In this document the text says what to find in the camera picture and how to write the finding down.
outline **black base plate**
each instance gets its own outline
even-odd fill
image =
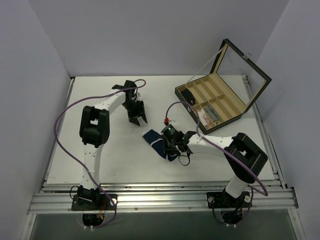
[[[118,195],[109,194],[109,196],[112,199],[116,199],[118,201]],[[76,194],[73,196],[71,210],[72,211],[99,211],[104,208],[104,202],[106,204],[106,208],[105,208],[106,211],[115,210],[116,206],[113,206],[110,200],[104,194],[101,194],[101,198],[102,198],[101,202],[95,205],[92,202],[79,199],[78,195]]]
[[[235,209],[238,208],[239,205],[242,204],[243,208],[248,208],[249,207],[249,203],[243,201],[243,199],[245,198],[245,196],[249,196],[249,192],[248,191],[243,191],[241,193],[241,195],[238,198],[232,198],[231,196],[226,200],[225,196],[225,192],[207,192],[206,193],[206,199],[207,199],[207,204],[208,204],[208,208],[212,209]],[[213,202],[208,202],[208,198],[209,197],[213,197],[214,201]]]

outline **screw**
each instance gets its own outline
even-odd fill
[[[244,201],[245,201],[246,203],[250,203],[250,200],[251,200],[251,199],[250,199],[249,196],[245,196],[245,197],[244,197]]]
[[[117,199],[112,198],[112,201],[114,202],[114,204],[117,204]]]
[[[215,198],[213,196],[208,197],[208,203],[212,204],[215,202]]]

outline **glass panel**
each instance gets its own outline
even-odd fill
[[[119,213],[114,222],[93,231],[84,230],[81,219],[80,214],[37,214],[30,239],[297,239],[287,210],[251,210],[236,229],[216,222],[212,211]]]
[[[253,97],[256,96],[262,86],[267,82],[231,47],[226,49],[217,74],[246,106],[251,102],[251,98],[248,97],[243,83],[243,77],[247,77]]]

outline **box lid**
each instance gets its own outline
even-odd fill
[[[252,107],[272,80],[227,38],[222,41],[220,52],[215,58],[209,75],[212,78],[223,80],[235,93],[243,103],[243,106],[240,107],[242,113],[247,112]],[[243,79],[248,80],[252,92],[251,98],[244,99],[240,97],[241,94],[237,94],[239,88],[234,87],[236,84],[230,82],[230,79],[232,79],[230,76],[234,75],[241,75]]]

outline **watch box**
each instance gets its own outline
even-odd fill
[[[209,134],[242,117],[271,82],[247,55],[229,39],[224,39],[210,74],[175,88],[175,94],[188,113],[198,121],[204,134]],[[249,83],[250,97],[245,84]]]

